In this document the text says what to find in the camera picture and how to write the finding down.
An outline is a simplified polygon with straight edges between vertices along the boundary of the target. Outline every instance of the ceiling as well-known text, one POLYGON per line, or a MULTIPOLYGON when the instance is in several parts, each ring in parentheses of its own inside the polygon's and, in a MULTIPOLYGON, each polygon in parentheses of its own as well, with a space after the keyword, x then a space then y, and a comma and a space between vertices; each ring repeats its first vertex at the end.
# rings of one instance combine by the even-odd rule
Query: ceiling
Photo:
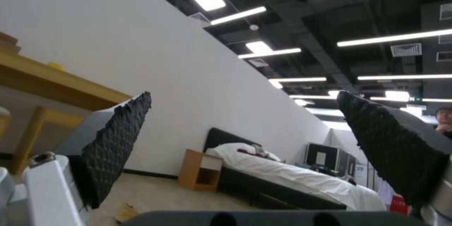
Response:
MULTIPOLYGON (((452 0, 224 0, 226 7, 206 12, 193 0, 167 0, 186 15, 202 13, 217 19, 258 6, 267 12, 205 30, 236 54, 248 54, 245 43, 264 41, 272 49, 300 47, 301 53, 264 57, 268 66, 250 65, 267 78, 327 77, 327 82, 284 83, 289 94, 328 95, 345 89, 355 94, 384 97, 386 90, 411 96, 452 99, 452 80, 358 81, 363 75, 452 73, 451 62, 437 62, 436 53, 452 51, 452 43, 437 37, 339 48, 338 41, 452 28, 452 19, 439 20, 441 4, 452 0), (250 25, 258 25, 257 31, 250 25), (391 46, 421 43, 418 56, 393 57, 391 46)), ((312 100, 307 107, 336 109, 334 100, 312 100)), ((405 107, 405 102, 380 102, 405 107)), ((424 115, 447 104, 426 103, 424 115)))

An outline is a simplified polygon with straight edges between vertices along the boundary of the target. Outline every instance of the floor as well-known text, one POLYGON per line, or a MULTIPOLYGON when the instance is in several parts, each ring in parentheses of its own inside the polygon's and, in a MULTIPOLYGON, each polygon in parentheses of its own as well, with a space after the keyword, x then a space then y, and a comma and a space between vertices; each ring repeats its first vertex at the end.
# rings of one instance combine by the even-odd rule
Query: floor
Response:
POLYGON ((139 213, 155 210, 260 210, 291 208, 269 198, 252 207, 241 195, 194 192, 179 187, 176 180, 123 173, 99 209, 92 210, 89 225, 117 225, 113 219, 123 203, 139 213))

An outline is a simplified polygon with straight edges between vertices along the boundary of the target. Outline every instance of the black baseboard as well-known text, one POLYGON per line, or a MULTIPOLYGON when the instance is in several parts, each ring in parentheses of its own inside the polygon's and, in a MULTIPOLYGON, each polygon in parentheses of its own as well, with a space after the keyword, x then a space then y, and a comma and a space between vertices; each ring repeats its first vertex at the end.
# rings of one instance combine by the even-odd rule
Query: black baseboard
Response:
POLYGON ((167 175, 167 174, 161 174, 161 173, 153 173, 153 172, 147 172, 147 171, 141 171, 141 170, 134 170, 134 169, 127 169, 127 168, 125 168, 125 169, 123 170, 123 172, 124 172, 124 173, 129 173, 129 174, 141 175, 141 176, 156 177, 156 178, 177 179, 177 176, 174 176, 174 175, 167 175))
POLYGON ((13 154, 9 153, 0 153, 0 160, 12 160, 13 154))

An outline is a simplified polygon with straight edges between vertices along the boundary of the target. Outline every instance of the air vent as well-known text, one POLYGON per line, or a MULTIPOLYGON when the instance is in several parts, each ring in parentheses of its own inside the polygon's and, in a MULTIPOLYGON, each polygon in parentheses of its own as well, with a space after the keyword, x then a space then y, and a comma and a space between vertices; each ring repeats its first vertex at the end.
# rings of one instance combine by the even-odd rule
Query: air vent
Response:
POLYGON ((450 44, 452 43, 452 35, 439 36, 439 44, 450 44))
POLYGON ((195 19, 196 21, 199 22, 199 24, 205 28, 206 26, 210 25, 210 20, 208 20, 204 15, 202 15, 202 13, 197 12, 195 14, 192 14, 189 16, 192 19, 195 19))
POLYGON ((253 60, 249 60, 250 64, 254 65, 255 67, 266 67, 268 64, 262 60, 262 58, 256 58, 253 60))
POLYGON ((422 44, 404 44, 391 46, 393 57, 408 57, 410 55, 422 55, 422 44))
POLYGON ((436 62, 452 62, 452 51, 436 53, 436 62))
POLYGON ((452 3, 442 4, 439 9, 439 20, 452 19, 452 3))

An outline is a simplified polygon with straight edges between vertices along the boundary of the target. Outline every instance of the bedside table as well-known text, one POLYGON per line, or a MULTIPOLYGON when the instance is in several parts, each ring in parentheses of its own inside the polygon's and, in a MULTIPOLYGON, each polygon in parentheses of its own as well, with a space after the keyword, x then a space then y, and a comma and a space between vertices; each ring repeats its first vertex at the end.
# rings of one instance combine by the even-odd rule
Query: bedside table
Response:
POLYGON ((179 185, 193 191, 215 192, 223 159, 187 149, 178 178, 179 185))

